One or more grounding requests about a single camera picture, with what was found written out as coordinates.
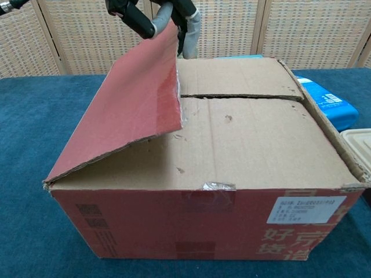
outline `torn cardboard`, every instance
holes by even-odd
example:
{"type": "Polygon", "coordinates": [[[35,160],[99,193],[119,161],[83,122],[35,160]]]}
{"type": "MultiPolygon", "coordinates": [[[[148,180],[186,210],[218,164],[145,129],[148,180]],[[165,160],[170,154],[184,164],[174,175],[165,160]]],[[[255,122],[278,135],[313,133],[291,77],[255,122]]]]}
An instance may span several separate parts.
{"type": "MultiPolygon", "coordinates": [[[[161,132],[149,113],[150,132],[128,139],[135,114],[114,109],[126,124],[99,133],[90,147],[104,148],[91,156],[65,149],[47,180],[52,196],[102,258],[307,259],[369,186],[333,126],[279,61],[182,60],[184,128],[177,130],[174,66],[172,57],[168,86],[157,92],[169,89],[172,99],[156,110],[161,132]]],[[[131,89],[151,94],[139,85],[131,89]]],[[[94,105],[114,107],[125,92],[95,97],[77,127],[93,131],[75,132],[69,144],[97,134],[87,115],[94,105]]],[[[100,111],[102,126],[111,124],[108,115],[100,111]]]]}

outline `cardboard edge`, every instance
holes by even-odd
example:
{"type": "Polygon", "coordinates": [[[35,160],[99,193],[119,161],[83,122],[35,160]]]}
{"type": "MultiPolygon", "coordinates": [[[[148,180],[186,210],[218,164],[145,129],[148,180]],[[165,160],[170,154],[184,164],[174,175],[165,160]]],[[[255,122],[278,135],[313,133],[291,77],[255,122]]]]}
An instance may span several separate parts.
{"type": "MultiPolygon", "coordinates": [[[[102,81],[102,83],[101,83],[101,85],[99,86],[97,92],[99,92],[99,90],[100,90],[101,87],[103,86],[104,82],[106,81],[106,79],[107,79],[108,75],[110,74],[112,68],[114,67],[115,63],[116,63],[116,61],[113,63],[112,67],[111,67],[110,70],[108,71],[106,77],[105,77],[104,80],[102,81]]],[[[56,159],[56,161],[58,161],[59,157],[60,157],[60,156],[62,155],[62,153],[64,152],[65,148],[67,147],[68,143],[70,142],[71,138],[73,137],[74,133],[76,132],[77,128],[79,127],[79,125],[80,125],[82,119],[84,118],[85,114],[86,114],[87,111],[89,110],[89,108],[90,108],[91,104],[93,103],[94,99],[97,97],[97,92],[96,92],[96,94],[94,95],[94,97],[92,98],[92,100],[90,101],[88,107],[85,109],[85,112],[82,114],[82,116],[81,116],[81,118],[80,118],[78,124],[76,125],[74,131],[72,132],[72,134],[70,135],[68,141],[67,141],[66,144],[64,145],[64,147],[63,147],[62,151],[60,152],[60,154],[59,154],[58,158],[56,159]]],[[[48,174],[47,178],[44,179],[44,180],[42,181],[43,189],[44,189],[44,190],[48,190],[48,191],[49,191],[49,187],[50,187],[50,185],[51,185],[52,182],[58,180],[58,179],[61,178],[61,177],[64,177],[64,176],[68,175],[69,173],[71,173],[71,172],[73,172],[73,171],[75,171],[75,170],[78,170],[78,169],[81,169],[81,168],[84,167],[84,166],[82,166],[82,167],[78,168],[78,167],[79,167],[79,165],[78,165],[77,167],[75,167],[75,168],[73,168],[73,169],[70,169],[69,171],[67,171],[67,172],[65,172],[65,173],[62,173],[61,175],[58,175],[57,177],[49,178],[51,172],[53,171],[54,165],[53,165],[52,169],[49,171],[49,174],[48,174]]]]}
{"type": "Polygon", "coordinates": [[[353,192],[359,192],[364,191],[365,189],[369,188],[371,184],[367,183],[360,183],[360,184],[344,184],[339,191],[342,193],[353,193],[353,192]]]}
{"type": "Polygon", "coordinates": [[[283,68],[287,71],[287,73],[294,80],[299,90],[302,92],[304,96],[304,99],[302,101],[304,108],[310,113],[312,118],[317,122],[318,126],[321,128],[324,135],[333,145],[336,152],[341,157],[345,165],[348,167],[351,174],[358,181],[360,181],[359,184],[343,185],[341,188],[344,188],[344,189],[357,188],[360,186],[362,188],[371,187],[371,176],[368,174],[366,169],[364,169],[363,166],[357,162],[356,158],[352,154],[352,151],[350,150],[350,147],[344,142],[340,133],[331,124],[330,120],[322,113],[318,105],[315,103],[315,101],[312,99],[312,97],[309,95],[309,93],[306,91],[303,85],[297,80],[297,78],[294,76],[293,72],[287,67],[287,65],[281,60],[277,60],[277,61],[281,64],[281,66],[283,66],[283,68]]]}
{"type": "Polygon", "coordinates": [[[47,191],[51,191],[51,185],[52,185],[55,181],[57,181],[57,180],[59,180],[59,179],[61,179],[61,178],[63,178],[63,177],[66,177],[66,176],[68,176],[69,174],[71,174],[71,173],[73,173],[73,172],[75,172],[75,171],[78,171],[78,170],[80,170],[80,169],[82,169],[82,168],[84,168],[84,167],[86,167],[86,166],[88,166],[88,165],[90,165],[90,164],[93,164],[93,163],[95,163],[95,162],[97,162],[97,161],[100,161],[100,160],[102,160],[102,159],[104,159],[104,158],[106,158],[106,157],[108,157],[108,156],[110,156],[110,155],[112,155],[112,154],[114,154],[114,153],[120,152],[120,151],[122,151],[122,150],[128,148],[131,144],[135,144],[135,143],[139,143],[139,142],[145,142],[145,141],[148,141],[148,140],[150,140],[150,139],[156,138],[156,137],[158,137],[158,136],[159,136],[159,134],[156,134],[156,135],[153,135],[153,136],[149,136],[149,137],[145,137],[145,138],[141,138],[141,139],[139,139],[139,140],[132,141],[132,142],[130,142],[130,143],[128,143],[128,144],[126,144],[126,145],[120,147],[120,148],[113,149],[112,151],[102,153],[100,156],[97,156],[97,157],[95,157],[95,158],[93,158],[93,159],[91,159],[91,160],[88,160],[88,161],[86,161],[86,162],[83,162],[83,163],[81,163],[81,164],[75,166],[74,168],[71,168],[69,171],[66,171],[66,172],[64,172],[64,173],[62,173],[62,174],[60,174],[60,175],[57,175],[57,176],[55,176],[55,177],[53,177],[53,178],[51,178],[51,179],[49,179],[49,180],[43,180],[43,181],[42,181],[42,182],[43,182],[43,188],[44,188],[45,190],[47,190],[47,191]]]}

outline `wooden frame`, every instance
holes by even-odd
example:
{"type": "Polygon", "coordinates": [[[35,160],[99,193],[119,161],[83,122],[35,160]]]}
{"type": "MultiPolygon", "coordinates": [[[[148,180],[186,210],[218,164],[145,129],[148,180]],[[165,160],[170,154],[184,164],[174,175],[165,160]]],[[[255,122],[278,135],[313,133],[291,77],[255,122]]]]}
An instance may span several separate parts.
{"type": "Polygon", "coordinates": [[[35,1],[37,1],[37,4],[40,8],[40,13],[42,13],[42,16],[45,19],[45,23],[48,28],[48,32],[50,32],[50,36],[53,41],[53,48],[55,48],[56,51],[59,53],[59,60],[61,61],[61,64],[63,65],[63,74],[72,74],[71,68],[68,65],[66,54],[59,40],[59,36],[57,35],[58,33],[55,29],[54,22],[50,17],[46,3],[43,0],[35,0],[35,1]]]}
{"type": "Polygon", "coordinates": [[[149,18],[153,19],[154,18],[154,13],[152,12],[152,2],[148,0],[142,0],[143,1],[143,10],[144,14],[149,18]]]}
{"type": "Polygon", "coordinates": [[[43,31],[44,36],[46,38],[46,41],[48,42],[50,51],[52,52],[53,58],[56,62],[56,65],[57,65],[57,68],[58,68],[59,72],[61,74],[67,74],[66,66],[63,63],[63,61],[61,60],[61,58],[58,54],[58,51],[56,49],[56,46],[54,45],[53,38],[52,38],[52,36],[49,32],[49,27],[45,22],[45,19],[44,19],[44,16],[43,16],[42,12],[41,12],[41,8],[39,6],[38,1],[33,0],[33,1],[31,1],[31,3],[32,3],[32,7],[35,10],[36,16],[37,16],[37,18],[40,22],[40,26],[42,28],[42,31],[43,31]]]}
{"type": "Polygon", "coordinates": [[[354,50],[353,56],[348,64],[348,68],[354,67],[356,65],[357,67],[359,66],[363,67],[365,65],[367,57],[368,55],[370,55],[370,51],[371,51],[371,42],[367,41],[370,35],[371,35],[371,18],[369,20],[369,24],[367,25],[365,32],[363,33],[361,40],[359,41],[357,48],[354,50]]]}
{"type": "Polygon", "coordinates": [[[154,18],[158,12],[159,6],[153,2],[151,2],[152,5],[152,18],[154,18]]]}
{"type": "Polygon", "coordinates": [[[260,0],[260,2],[264,2],[264,7],[260,7],[258,9],[259,13],[261,13],[261,23],[259,28],[259,38],[256,44],[256,53],[255,54],[262,54],[263,53],[263,46],[264,46],[264,38],[265,32],[267,32],[267,25],[269,20],[269,14],[271,11],[272,0],[260,0]]]}
{"type": "Polygon", "coordinates": [[[261,33],[261,25],[263,23],[264,18],[264,10],[267,2],[270,0],[259,0],[257,3],[257,11],[256,11],[256,18],[255,18],[255,27],[253,33],[253,40],[251,43],[251,54],[257,54],[258,52],[258,44],[259,38],[261,33]]]}
{"type": "Polygon", "coordinates": [[[361,56],[359,57],[357,67],[370,67],[371,68],[371,40],[367,42],[361,56]]]}

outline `white label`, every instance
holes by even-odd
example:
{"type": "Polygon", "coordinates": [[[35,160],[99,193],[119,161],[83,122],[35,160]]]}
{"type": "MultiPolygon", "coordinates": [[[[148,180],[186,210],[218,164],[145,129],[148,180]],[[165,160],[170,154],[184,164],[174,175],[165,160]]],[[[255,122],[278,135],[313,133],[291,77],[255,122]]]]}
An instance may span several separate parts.
{"type": "Polygon", "coordinates": [[[346,196],[278,197],[267,224],[324,224],[346,196]]]}
{"type": "Polygon", "coordinates": [[[325,94],[325,96],[328,97],[328,98],[331,98],[336,103],[342,102],[341,99],[339,99],[338,97],[334,96],[333,94],[325,94]]]}
{"type": "Polygon", "coordinates": [[[312,80],[308,79],[308,78],[298,78],[297,79],[301,84],[303,83],[309,83],[309,82],[313,82],[312,80]]]}

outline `open box flap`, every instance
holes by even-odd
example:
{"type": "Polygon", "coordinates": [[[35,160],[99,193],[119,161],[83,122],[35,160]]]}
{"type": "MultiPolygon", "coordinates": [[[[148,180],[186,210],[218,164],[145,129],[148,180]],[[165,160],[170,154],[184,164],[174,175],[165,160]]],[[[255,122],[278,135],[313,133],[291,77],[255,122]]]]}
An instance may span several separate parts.
{"type": "Polygon", "coordinates": [[[176,50],[177,28],[169,24],[114,63],[47,184],[131,142],[181,129],[176,50]]]}

